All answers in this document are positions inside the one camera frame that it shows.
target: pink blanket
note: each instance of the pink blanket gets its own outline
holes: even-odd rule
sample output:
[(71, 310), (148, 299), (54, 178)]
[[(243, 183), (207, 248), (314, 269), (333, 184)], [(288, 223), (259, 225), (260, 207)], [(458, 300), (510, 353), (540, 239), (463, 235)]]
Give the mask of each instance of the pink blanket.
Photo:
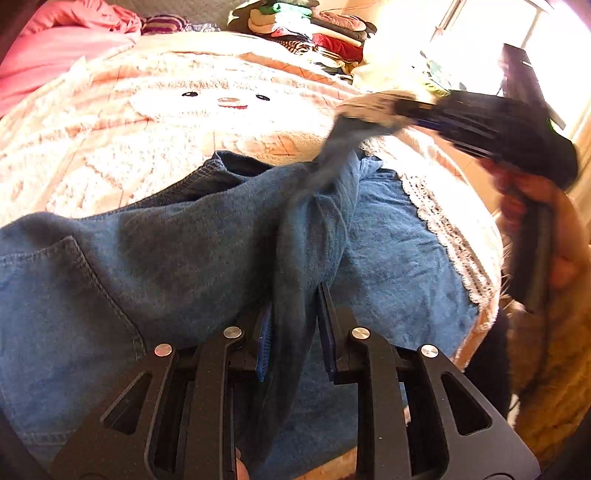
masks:
[(136, 14), (103, 0), (44, 4), (0, 64), (0, 116), (81, 57), (90, 60), (133, 46), (140, 29)]

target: clamp jaw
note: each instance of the clamp jaw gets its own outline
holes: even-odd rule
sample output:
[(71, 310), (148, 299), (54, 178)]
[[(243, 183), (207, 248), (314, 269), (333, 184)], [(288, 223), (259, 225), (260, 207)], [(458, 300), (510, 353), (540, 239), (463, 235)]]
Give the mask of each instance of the clamp jaw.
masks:
[[(317, 293), (324, 364), (336, 385), (357, 383), (356, 478), (533, 480), (535, 456), (474, 385), (433, 345), (392, 346), (351, 309)], [(410, 411), (407, 424), (401, 394)]]
[[(316, 298), (329, 379), (358, 385), (359, 480), (534, 480), (534, 455), (433, 345), (392, 346)], [(261, 380), (271, 307), (198, 348), (156, 347), (57, 455), (55, 480), (236, 480), (233, 387)], [(410, 411), (405, 412), (401, 385)]]
[(56, 480), (236, 480), (233, 386), (266, 371), (271, 306), (199, 347), (158, 345), (58, 453)]

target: red folded clothes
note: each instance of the red folded clothes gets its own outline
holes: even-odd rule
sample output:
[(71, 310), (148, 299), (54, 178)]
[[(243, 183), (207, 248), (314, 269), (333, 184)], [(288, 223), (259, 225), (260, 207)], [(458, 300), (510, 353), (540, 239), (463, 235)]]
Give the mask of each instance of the red folded clothes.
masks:
[(349, 61), (363, 60), (363, 47), (355, 47), (347, 42), (332, 38), (322, 33), (315, 33), (312, 35), (312, 41), (315, 45), (326, 48), (336, 54), (342, 59)]

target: hand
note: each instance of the hand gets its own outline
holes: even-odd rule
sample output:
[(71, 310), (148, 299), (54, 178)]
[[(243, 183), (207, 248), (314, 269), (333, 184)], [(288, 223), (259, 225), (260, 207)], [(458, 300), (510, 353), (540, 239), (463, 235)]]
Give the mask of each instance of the hand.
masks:
[(236, 449), (236, 476), (238, 480), (250, 480), (244, 463), (240, 460), (240, 450)]
[(554, 252), (550, 267), (550, 287), (564, 288), (589, 262), (588, 238), (570, 199), (551, 180), (517, 171), (509, 171), (492, 160), (480, 164), (494, 178), (501, 199), (499, 228), (509, 236), (519, 231), (525, 205), (512, 194), (515, 189), (536, 202), (548, 203), (554, 210)]

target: jeans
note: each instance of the jeans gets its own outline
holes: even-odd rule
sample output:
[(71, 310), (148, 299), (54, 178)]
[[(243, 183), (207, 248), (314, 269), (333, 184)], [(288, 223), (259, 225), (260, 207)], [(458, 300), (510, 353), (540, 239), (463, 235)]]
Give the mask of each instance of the jeans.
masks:
[(146, 351), (204, 342), (266, 299), (269, 371), (236, 400), (253, 478), (292, 478), (351, 448), (355, 389), (328, 383), (314, 337), (321, 281), (394, 343), (458, 347), (477, 308), (444, 248), (395, 172), (333, 146), (277, 168), (216, 152), (122, 209), (0, 229), (0, 403), (37, 458), (48, 464)]

